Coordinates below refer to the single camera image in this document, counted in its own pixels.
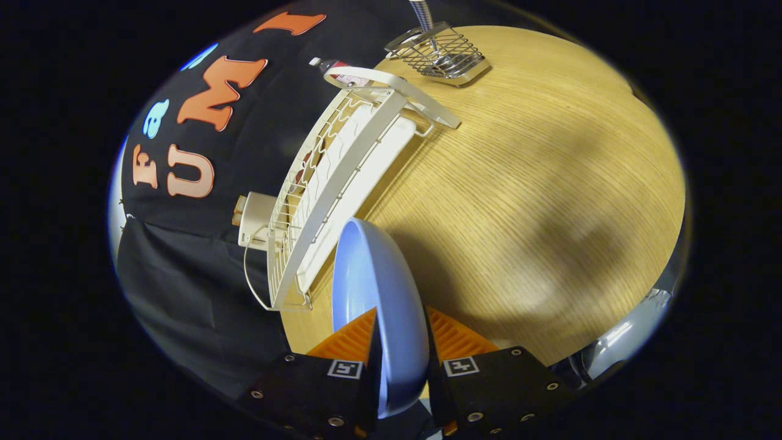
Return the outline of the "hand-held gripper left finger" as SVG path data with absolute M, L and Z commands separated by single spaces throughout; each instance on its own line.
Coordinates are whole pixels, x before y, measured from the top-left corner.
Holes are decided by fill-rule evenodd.
M 365 439 L 379 418 L 379 319 L 364 312 L 309 353 L 284 353 L 237 400 L 296 439 Z

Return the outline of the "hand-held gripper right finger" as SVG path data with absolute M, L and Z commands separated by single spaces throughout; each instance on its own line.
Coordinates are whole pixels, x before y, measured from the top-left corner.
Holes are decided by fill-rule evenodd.
M 426 307 L 428 395 L 446 438 L 527 438 L 575 399 L 575 390 L 520 346 L 501 349 Z

